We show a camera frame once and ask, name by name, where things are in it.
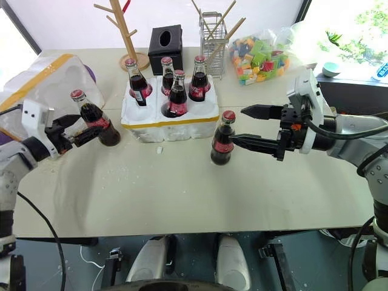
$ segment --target styrofoam box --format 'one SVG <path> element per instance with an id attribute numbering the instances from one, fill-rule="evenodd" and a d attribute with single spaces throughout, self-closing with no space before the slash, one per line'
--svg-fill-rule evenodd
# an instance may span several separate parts
<path id="1" fill-rule="evenodd" d="M 129 129 L 141 142 L 183 141 L 213 136 L 219 111 L 213 78 L 208 76 L 208 79 L 211 88 L 206 92 L 205 101 L 195 102 L 187 95 L 187 113 L 177 118 L 165 117 L 161 112 L 161 107 L 168 101 L 161 91 L 162 76 L 148 79 L 153 90 L 146 99 L 147 106 L 139 106 L 129 95 L 128 81 L 122 101 L 122 126 Z M 187 94 L 190 82 L 191 76 L 186 77 Z"/>
<path id="2" fill-rule="evenodd" d="M 54 118 L 66 114 L 79 114 L 79 109 L 70 93 L 82 89 L 89 100 L 98 107 L 104 98 L 81 60 L 71 54 L 38 56 L 24 72 L 9 80 L 0 92 L 0 107 L 7 109 L 24 99 L 32 99 L 55 109 Z M 16 139 L 27 138 L 21 124 L 21 111 L 15 110 L 0 117 L 0 127 Z"/>

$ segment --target bottle label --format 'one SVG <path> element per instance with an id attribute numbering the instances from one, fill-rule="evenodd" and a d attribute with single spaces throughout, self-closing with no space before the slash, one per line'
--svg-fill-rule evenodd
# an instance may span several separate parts
<path id="1" fill-rule="evenodd" d="M 194 87 L 190 84 L 190 96 L 193 99 L 203 99 L 205 98 L 205 93 L 210 90 L 210 83 L 207 83 L 205 87 Z"/>
<path id="2" fill-rule="evenodd" d="M 102 126 L 104 129 L 106 129 L 110 125 L 110 120 L 108 116 L 106 116 L 105 113 L 103 113 L 102 117 L 99 120 L 96 120 L 93 122 L 87 122 L 86 125 L 87 127 Z"/>
<path id="3" fill-rule="evenodd" d="M 162 86 L 162 93 L 165 94 L 167 97 L 169 96 L 171 90 L 170 89 L 165 89 L 163 86 Z"/>
<path id="4" fill-rule="evenodd" d="M 208 92 L 210 90 L 210 83 L 208 82 L 205 86 L 205 92 Z"/>
<path id="5" fill-rule="evenodd" d="M 177 104 L 174 102 L 170 102 L 170 112 L 175 112 L 176 115 L 181 116 L 187 112 L 187 104 Z"/>
<path id="6" fill-rule="evenodd" d="M 377 77 L 383 78 L 388 75 L 388 62 L 382 65 L 377 71 Z"/>
<path id="7" fill-rule="evenodd" d="M 129 95 L 134 97 L 137 101 L 143 102 L 146 100 L 146 97 L 150 96 L 152 93 L 152 87 L 150 84 L 147 85 L 145 89 L 142 89 L 140 91 L 137 90 L 129 90 Z"/>
<path id="8" fill-rule="evenodd" d="M 219 153 L 230 153 L 233 150 L 234 145 L 232 142 L 229 144 L 221 144 L 219 141 L 214 139 L 213 148 Z"/>

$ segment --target glass bottle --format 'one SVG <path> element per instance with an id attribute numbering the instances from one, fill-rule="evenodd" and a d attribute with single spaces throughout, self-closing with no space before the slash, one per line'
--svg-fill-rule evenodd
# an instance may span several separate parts
<path id="1" fill-rule="evenodd" d="M 147 82 L 145 77 L 140 73 L 136 61 L 132 58 L 126 59 L 125 66 L 129 74 L 129 84 L 131 89 L 129 95 L 134 97 L 139 106 L 146 106 L 146 98 L 152 93 L 152 86 Z"/>
<path id="2" fill-rule="evenodd" d="M 189 97 L 193 101 L 200 102 L 205 100 L 205 94 L 210 90 L 210 83 L 205 70 L 205 57 L 196 56 L 194 63 L 193 78 L 189 87 Z"/>
<path id="3" fill-rule="evenodd" d="M 187 113 L 187 97 L 184 88 L 184 71 L 174 71 L 174 83 L 169 94 L 169 101 L 163 105 L 162 113 L 169 118 L 175 118 Z"/>
<path id="4" fill-rule="evenodd" d="M 236 115 L 231 110 L 227 110 L 222 114 L 221 124 L 214 134 L 212 152 L 210 154 L 212 161 L 216 165 L 222 166 L 230 160 L 234 145 L 229 137 L 235 134 L 235 130 L 232 127 L 235 120 Z"/>
<path id="5" fill-rule="evenodd" d="M 114 128 L 108 116 L 96 104 L 89 101 L 82 90 L 72 91 L 70 97 L 77 103 L 81 117 L 88 127 L 103 127 L 103 131 L 98 135 L 102 144 L 111 147 L 120 142 L 120 133 Z"/>
<path id="6" fill-rule="evenodd" d="M 166 96 L 169 96 L 172 83 L 174 81 L 174 67 L 172 65 L 172 58 L 165 56 L 162 58 L 161 63 L 163 69 L 162 93 Z"/>

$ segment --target table surface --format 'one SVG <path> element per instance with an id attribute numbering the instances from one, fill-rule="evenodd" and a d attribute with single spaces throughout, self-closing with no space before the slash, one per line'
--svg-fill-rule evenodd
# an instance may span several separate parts
<path id="1" fill-rule="evenodd" d="M 116 147 L 94 140 L 56 161 L 47 159 L 22 180 L 20 191 L 47 215 L 60 237 L 351 227 L 372 215 L 366 180 L 354 166 L 324 152 L 287 152 L 284 162 L 278 162 L 235 147 L 230 162 L 216 166 L 210 160 L 211 138 L 138 142 L 120 124 L 128 75 L 118 61 L 125 50 L 52 50 L 43 55 L 53 53 L 73 53 L 92 68 L 106 100 L 104 110 L 122 138 Z M 190 74 L 198 53 L 199 48 L 184 49 L 184 68 Z M 151 68 L 143 74 L 151 77 Z M 240 87 L 226 61 L 226 74 L 215 81 L 220 111 L 236 112 L 236 133 L 275 139 L 278 121 L 255 120 L 240 110 L 259 103 L 283 105 L 294 77 L 289 73 Z M 14 232 L 52 236 L 21 199 Z"/>

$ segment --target red bottle cap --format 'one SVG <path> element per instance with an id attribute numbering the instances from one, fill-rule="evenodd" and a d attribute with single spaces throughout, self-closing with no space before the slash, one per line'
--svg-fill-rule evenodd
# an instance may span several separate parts
<path id="1" fill-rule="evenodd" d="M 162 58 L 162 64 L 170 64 L 172 62 L 172 58 L 169 56 L 165 56 Z"/>
<path id="2" fill-rule="evenodd" d="M 82 94 L 84 94 L 84 92 L 81 89 L 76 89 L 70 93 L 70 97 L 78 98 L 78 97 L 82 96 Z"/>
<path id="3" fill-rule="evenodd" d="M 125 65 L 133 65 L 136 64 L 136 61 L 132 58 L 126 59 L 125 60 Z"/>
<path id="4" fill-rule="evenodd" d="M 175 70 L 174 74 L 177 76 L 184 76 L 184 71 L 183 70 Z"/>
<path id="5" fill-rule="evenodd" d="M 195 57 L 195 60 L 196 60 L 197 62 L 204 62 L 204 61 L 205 61 L 205 56 L 202 56 L 202 55 L 196 56 L 196 57 Z"/>
<path id="6" fill-rule="evenodd" d="M 236 120 L 236 115 L 233 111 L 231 110 L 226 110 L 222 114 L 222 120 L 225 122 L 233 123 Z"/>

